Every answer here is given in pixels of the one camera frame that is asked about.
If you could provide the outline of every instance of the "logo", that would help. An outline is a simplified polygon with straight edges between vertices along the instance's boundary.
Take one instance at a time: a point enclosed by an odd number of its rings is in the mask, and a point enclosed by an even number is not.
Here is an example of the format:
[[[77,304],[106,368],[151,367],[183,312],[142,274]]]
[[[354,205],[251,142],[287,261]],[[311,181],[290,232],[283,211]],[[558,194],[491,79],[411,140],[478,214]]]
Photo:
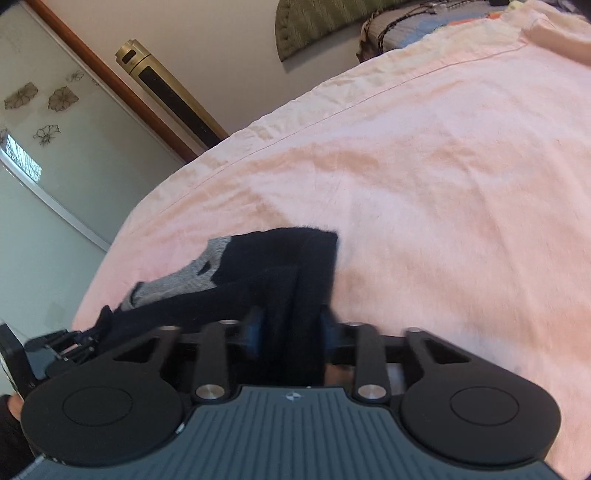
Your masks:
[[[301,398],[304,398],[298,392],[295,392],[295,391],[294,392],[289,392],[285,397],[290,402],[295,402],[295,401],[298,401]]]

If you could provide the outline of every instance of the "wooden door frame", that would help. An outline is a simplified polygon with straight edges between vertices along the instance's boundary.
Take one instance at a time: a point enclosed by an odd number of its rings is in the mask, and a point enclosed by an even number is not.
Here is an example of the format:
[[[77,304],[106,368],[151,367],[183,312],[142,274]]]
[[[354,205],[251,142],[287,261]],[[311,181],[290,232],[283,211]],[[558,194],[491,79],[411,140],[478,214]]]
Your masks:
[[[113,92],[131,108],[176,154],[189,163],[197,154],[175,134],[152,109],[121,80],[59,17],[41,0],[26,0],[31,9],[80,57]]]

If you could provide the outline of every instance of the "round black pad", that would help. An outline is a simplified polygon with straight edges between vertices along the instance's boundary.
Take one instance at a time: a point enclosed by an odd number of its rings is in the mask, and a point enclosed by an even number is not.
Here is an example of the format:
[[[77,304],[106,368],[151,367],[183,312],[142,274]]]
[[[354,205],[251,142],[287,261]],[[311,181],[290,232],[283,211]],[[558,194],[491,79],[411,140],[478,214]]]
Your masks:
[[[519,412],[519,404],[498,388],[472,387],[460,390],[451,400],[453,412],[462,420],[493,427],[511,421]]]
[[[97,361],[36,388],[22,410],[35,449],[69,465],[109,466],[163,445],[181,422],[176,391],[145,365]]]
[[[402,398],[412,437],[443,457],[475,466],[510,466],[545,457],[560,410],[542,388],[501,368],[441,365]]]
[[[66,399],[64,414],[78,425],[101,427],[123,420],[133,406],[134,399],[125,390],[90,387],[73,393]]]

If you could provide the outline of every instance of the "white wall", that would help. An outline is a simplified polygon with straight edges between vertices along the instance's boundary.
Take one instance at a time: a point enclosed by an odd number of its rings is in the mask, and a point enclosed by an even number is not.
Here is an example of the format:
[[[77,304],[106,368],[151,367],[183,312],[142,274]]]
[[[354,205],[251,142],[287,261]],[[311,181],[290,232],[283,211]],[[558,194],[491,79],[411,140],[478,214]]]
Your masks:
[[[230,133],[357,65],[354,25],[281,63],[278,0],[44,0],[147,104],[165,113],[117,65],[137,38]],[[170,118],[167,123],[186,138]]]

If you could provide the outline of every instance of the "window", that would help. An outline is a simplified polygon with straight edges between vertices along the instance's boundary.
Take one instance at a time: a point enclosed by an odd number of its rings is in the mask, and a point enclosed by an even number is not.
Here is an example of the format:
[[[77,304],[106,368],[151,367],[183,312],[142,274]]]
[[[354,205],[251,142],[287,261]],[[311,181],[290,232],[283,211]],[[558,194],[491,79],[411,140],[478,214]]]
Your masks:
[[[22,172],[35,183],[41,180],[41,167],[27,152],[10,136],[9,133],[0,131],[0,147],[6,155],[17,165]]]

